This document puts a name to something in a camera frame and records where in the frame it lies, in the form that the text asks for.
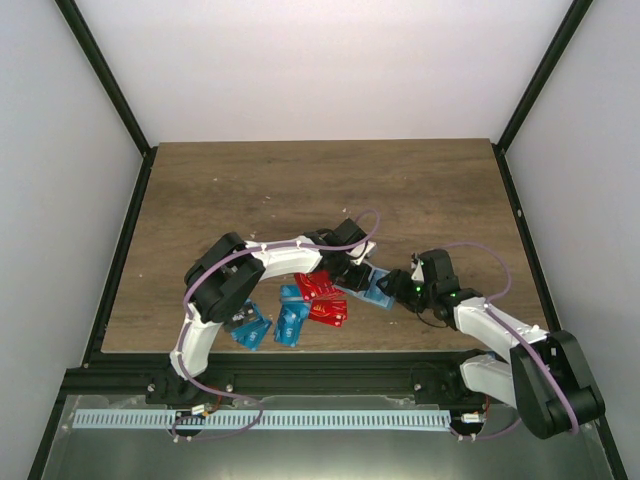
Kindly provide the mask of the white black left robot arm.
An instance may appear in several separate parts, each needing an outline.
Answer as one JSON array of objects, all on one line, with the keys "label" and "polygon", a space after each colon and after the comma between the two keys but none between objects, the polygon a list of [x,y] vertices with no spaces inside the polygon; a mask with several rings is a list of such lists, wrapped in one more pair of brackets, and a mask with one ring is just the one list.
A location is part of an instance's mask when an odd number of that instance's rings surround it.
[{"label": "white black left robot arm", "polygon": [[362,289],[369,275],[365,260],[376,250],[372,233],[348,218],[335,229],[320,229],[289,240],[245,241],[223,235],[185,274],[184,321],[170,353],[175,371],[170,393],[181,403],[204,392],[200,375],[221,327],[231,323],[259,282],[289,274],[325,271],[333,280],[355,277]]}]

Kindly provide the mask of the blue card holder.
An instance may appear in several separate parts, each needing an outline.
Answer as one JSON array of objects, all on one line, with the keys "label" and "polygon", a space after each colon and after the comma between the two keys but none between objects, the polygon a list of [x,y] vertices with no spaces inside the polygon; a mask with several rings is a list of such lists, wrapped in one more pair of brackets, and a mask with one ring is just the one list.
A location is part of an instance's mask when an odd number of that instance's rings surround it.
[{"label": "blue card holder", "polygon": [[395,300],[386,295],[377,286],[377,281],[386,276],[389,271],[378,268],[372,264],[368,264],[368,266],[371,267],[371,272],[368,279],[369,287],[366,290],[354,291],[342,286],[338,286],[338,289],[356,299],[364,301],[365,303],[380,307],[384,310],[391,310]]}]

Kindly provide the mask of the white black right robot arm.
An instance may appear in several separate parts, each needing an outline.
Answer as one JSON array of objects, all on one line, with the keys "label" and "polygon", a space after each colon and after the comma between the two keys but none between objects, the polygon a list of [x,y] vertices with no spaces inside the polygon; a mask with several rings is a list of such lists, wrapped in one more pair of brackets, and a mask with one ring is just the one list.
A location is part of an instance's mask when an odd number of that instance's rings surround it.
[{"label": "white black right robot arm", "polygon": [[603,396],[578,340],[565,330],[526,324],[462,287],[446,250],[417,254],[410,270],[394,269],[376,284],[407,310],[429,310],[488,347],[445,376],[451,400],[465,403],[477,393],[499,400],[539,439],[575,434],[604,415]]}]

